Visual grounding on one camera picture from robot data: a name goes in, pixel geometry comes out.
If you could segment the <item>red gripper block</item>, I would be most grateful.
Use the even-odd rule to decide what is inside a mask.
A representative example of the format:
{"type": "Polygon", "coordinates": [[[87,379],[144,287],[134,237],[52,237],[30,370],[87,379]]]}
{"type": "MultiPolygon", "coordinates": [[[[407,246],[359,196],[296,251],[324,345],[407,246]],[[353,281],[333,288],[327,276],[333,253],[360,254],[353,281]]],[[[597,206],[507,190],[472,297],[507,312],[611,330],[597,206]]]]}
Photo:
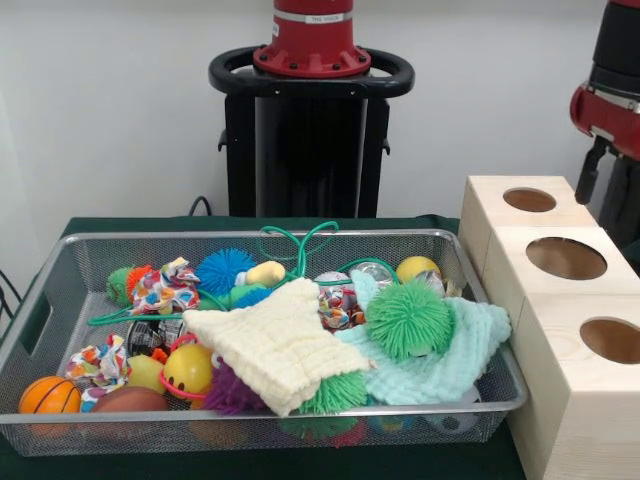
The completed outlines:
{"type": "Polygon", "coordinates": [[[601,160],[601,138],[633,160],[639,159],[639,101],[579,86],[570,103],[570,118],[584,134],[596,137],[588,150],[575,190],[579,204],[591,201],[601,160]]]}

